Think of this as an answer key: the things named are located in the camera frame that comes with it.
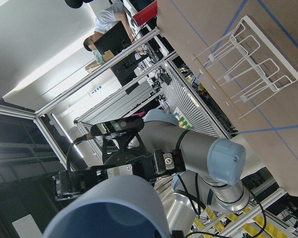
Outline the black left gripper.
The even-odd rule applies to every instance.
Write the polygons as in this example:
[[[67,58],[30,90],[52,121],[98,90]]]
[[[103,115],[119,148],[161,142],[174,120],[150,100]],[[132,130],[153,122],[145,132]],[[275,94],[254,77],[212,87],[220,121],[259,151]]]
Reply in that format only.
[[[76,199],[106,179],[121,175],[136,175],[149,183],[186,170],[180,149],[164,153],[155,150],[152,154],[133,154],[131,148],[110,155],[104,165],[85,170],[71,170],[70,153],[73,147],[90,138],[84,135],[72,142],[66,156],[66,169],[53,176],[54,194],[57,201]]]

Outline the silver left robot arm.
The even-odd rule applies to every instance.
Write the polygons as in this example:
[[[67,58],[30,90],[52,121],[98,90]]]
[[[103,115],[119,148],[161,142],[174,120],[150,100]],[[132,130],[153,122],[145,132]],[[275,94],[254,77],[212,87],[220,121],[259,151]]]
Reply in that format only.
[[[226,138],[180,128],[152,109],[91,127],[77,142],[102,139],[104,164],[59,172],[58,199],[72,202],[45,229],[46,238],[175,238],[187,234],[195,206],[242,210],[245,148]]]

